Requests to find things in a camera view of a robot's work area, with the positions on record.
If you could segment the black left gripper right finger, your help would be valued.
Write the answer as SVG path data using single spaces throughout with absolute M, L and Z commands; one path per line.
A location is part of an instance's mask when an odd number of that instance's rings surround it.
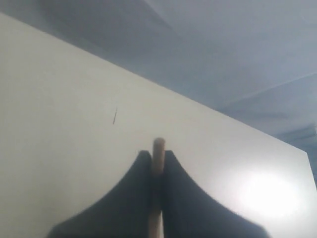
M 232 212 L 201 189 L 175 154 L 165 152 L 161 208 L 166 238 L 267 238 L 261 226 Z

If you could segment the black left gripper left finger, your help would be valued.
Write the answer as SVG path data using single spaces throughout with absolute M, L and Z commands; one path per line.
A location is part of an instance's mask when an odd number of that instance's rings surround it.
M 50 238 L 146 238 L 151 207 L 151 155 L 136 160 L 104 197 L 79 214 L 54 226 Z

